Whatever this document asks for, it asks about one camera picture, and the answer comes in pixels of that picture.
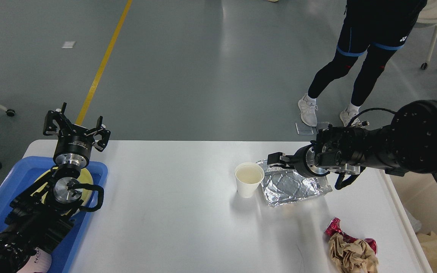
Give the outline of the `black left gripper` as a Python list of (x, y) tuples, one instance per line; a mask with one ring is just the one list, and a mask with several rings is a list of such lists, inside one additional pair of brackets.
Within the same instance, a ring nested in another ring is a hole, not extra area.
[(87, 129), (84, 135), (72, 135), (74, 124), (65, 116), (67, 103), (56, 110), (49, 110), (44, 119), (43, 135), (57, 135), (57, 145), (53, 161), (57, 167), (75, 165), (84, 169), (90, 163), (92, 147), (103, 152), (108, 146), (111, 131), (103, 124), (104, 118), (99, 116), (96, 126)]

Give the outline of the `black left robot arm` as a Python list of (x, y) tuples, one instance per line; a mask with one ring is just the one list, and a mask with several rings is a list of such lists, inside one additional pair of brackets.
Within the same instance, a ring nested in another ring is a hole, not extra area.
[(74, 227), (77, 212), (95, 212), (104, 204), (104, 188), (79, 180), (92, 149), (102, 152), (111, 131), (99, 116), (93, 128), (72, 123), (66, 103), (47, 112), (43, 135), (57, 136), (53, 166), (11, 202), (0, 232), (0, 273), (16, 273), (39, 248), (51, 253)]

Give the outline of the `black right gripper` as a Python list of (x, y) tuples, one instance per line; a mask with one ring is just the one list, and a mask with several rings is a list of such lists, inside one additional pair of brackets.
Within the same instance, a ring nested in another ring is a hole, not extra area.
[(299, 175), (305, 178), (328, 175), (329, 171), (327, 169), (316, 166), (314, 156), (313, 145), (308, 145), (298, 149), (292, 158), (282, 152), (269, 154), (267, 156), (267, 166), (269, 168), (295, 169)]

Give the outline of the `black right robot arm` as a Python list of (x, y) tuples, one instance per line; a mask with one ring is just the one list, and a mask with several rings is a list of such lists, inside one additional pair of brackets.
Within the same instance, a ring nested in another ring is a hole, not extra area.
[(364, 123), (329, 125), (293, 155), (269, 154), (267, 165), (294, 169), (306, 178), (337, 173), (337, 190), (351, 185), (366, 168), (397, 176), (430, 173), (437, 183), (437, 100), (406, 104), (389, 125), (371, 131)]

